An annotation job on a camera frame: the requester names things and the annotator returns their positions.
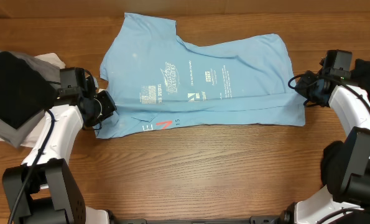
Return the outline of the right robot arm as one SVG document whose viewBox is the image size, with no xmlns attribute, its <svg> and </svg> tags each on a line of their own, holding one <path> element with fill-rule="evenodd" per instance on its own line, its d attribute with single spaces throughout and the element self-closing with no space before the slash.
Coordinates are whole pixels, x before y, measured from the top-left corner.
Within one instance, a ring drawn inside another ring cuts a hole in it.
<svg viewBox="0 0 370 224">
<path fill-rule="evenodd" d="M 370 223 L 370 94 L 349 75 L 320 70 L 295 76 L 293 89 L 308 102 L 333 109 L 347 138 L 323 151 L 323 187 L 291 204 L 274 223 Z"/>
</svg>

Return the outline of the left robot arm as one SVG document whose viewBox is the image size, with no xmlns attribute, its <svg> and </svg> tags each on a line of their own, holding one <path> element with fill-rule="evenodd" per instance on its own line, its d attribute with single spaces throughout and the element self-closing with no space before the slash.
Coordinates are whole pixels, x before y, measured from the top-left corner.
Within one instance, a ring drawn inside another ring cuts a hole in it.
<svg viewBox="0 0 370 224">
<path fill-rule="evenodd" d="M 59 99 L 29 155 L 2 176 L 9 223 L 116 223 L 109 210 L 86 206 L 68 161 L 79 131 L 101 126 L 116 110 L 106 90 L 89 98 Z"/>
</svg>

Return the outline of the light blue t-shirt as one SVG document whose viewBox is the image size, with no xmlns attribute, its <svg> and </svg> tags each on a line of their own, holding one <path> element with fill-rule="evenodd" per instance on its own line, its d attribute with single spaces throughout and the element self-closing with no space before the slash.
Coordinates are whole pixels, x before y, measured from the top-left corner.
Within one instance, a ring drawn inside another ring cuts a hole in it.
<svg viewBox="0 0 370 224">
<path fill-rule="evenodd" d="M 174 20 L 127 13 L 100 66 L 117 110 L 99 139 L 204 124 L 303 126 L 303 97 L 276 34 L 199 47 Z"/>
</svg>

